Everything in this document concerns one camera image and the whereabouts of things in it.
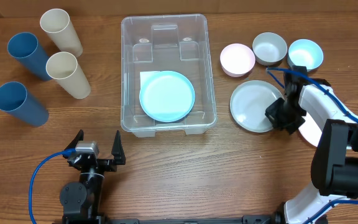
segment plastic storage container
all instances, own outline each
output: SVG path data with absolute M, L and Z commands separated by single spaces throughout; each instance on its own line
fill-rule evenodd
M 216 124 L 216 105 L 208 27 L 201 14 L 127 17 L 121 23 L 121 126 L 137 137 L 184 129 L 202 134 Z M 186 76 L 195 103 L 181 120 L 156 121 L 143 111 L 139 93 L 144 80 L 159 71 Z

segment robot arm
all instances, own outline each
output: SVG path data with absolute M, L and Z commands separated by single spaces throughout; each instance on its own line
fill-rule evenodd
M 126 157 L 121 144 L 121 135 L 117 131 L 111 154 L 113 159 L 100 159 L 96 141 L 84 141 L 84 132 L 66 147 L 75 148 L 75 153 L 67 159 L 69 166 L 81 172 L 78 182 L 66 184 L 60 191 L 60 203 L 63 205 L 62 224 L 105 224 L 108 218 L 99 212 L 101 190 L 105 172 L 117 171 L 117 165 L 125 165 Z
M 330 86 L 322 85 L 322 87 L 335 96 L 334 90 Z M 343 120 L 349 124 L 356 123 L 348 118 L 329 96 L 325 95 L 314 85 L 305 85 L 302 88 L 299 97 L 299 105 L 310 114 L 321 130 L 323 130 L 327 119 Z M 351 111 L 349 112 L 351 115 L 358 118 L 357 115 Z
M 293 69 L 307 76 L 305 67 Z M 273 127 L 292 134 L 305 122 L 302 116 L 307 111 L 323 131 L 311 165 L 311 182 L 284 204 L 277 222 L 302 224 L 332 200 L 358 198 L 358 158 L 346 157 L 346 149 L 358 152 L 358 124 L 307 80 L 291 73 L 285 73 L 284 80 L 287 99 L 275 101 L 265 113 Z M 326 80 L 314 81 L 334 95 Z

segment pink bowl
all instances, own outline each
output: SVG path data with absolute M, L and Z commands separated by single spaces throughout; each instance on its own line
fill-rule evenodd
M 244 44 L 231 44 L 222 50 L 221 65 L 226 74 L 240 77 L 254 67 L 255 55 Z

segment plastic cup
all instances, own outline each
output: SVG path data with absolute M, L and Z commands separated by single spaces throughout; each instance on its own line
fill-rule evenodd
M 0 87 L 0 110 L 33 126 L 48 121 L 49 112 L 19 82 L 8 82 Z
M 14 35 L 7 43 L 7 51 L 9 55 L 40 79 L 44 81 L 51 79 L 45 69 L 48 55 L 34 34 L 21 32 Z
M 48 10 L 42 15 L 40 25 L 61 51 L 72 53 L 76 57 L 82 54 L 81 42 L 66 11 Z
M 243 44 L 226 46 L 220 56 L 223 71 L 231 77 L 245 75 L 255 65 L 255 55 L 252 50 Z
M 323 62 L 324 54 L 321 47 L 307 39 L 296 40 L 288 49 L 289 66 L 305 66 L 308 72 L 317 69 Z
M 287 43 L 277 34 L 264 32 L 252 43 L 256 61 L 261 65 L 274 65 L 287 54 Z
M 86 98 L 91 93 L 91 86 L 71 53 L 52 55 L 47 62 L 47 73 L 76 99 Z

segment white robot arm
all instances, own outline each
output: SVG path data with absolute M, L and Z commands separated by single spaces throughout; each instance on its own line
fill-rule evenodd
M 295 66 L 293 69 L 307 76 L 305 67 Z M 291 134 L 303 124 L 302 116 L 308 112 L 323 131 L 312 161 L 312 181 L 295 198 L 287 201 L 282 210 L 285 223 L 304 224 L 315 222 L 328 212 L 332 207 L 322 209 L 331 201 L 358 197 L 358 158 L 346 157 L 346 149 L 358 152 L 358 124 L 304 78 L 285 73 L 284 79 L 287 99 L 277 100 L 265 113 L 273 127 L 286 129 Z M 315 81 L 334 95 L 326 80 Z M 320 216 L 313 217 L 320 211 Z

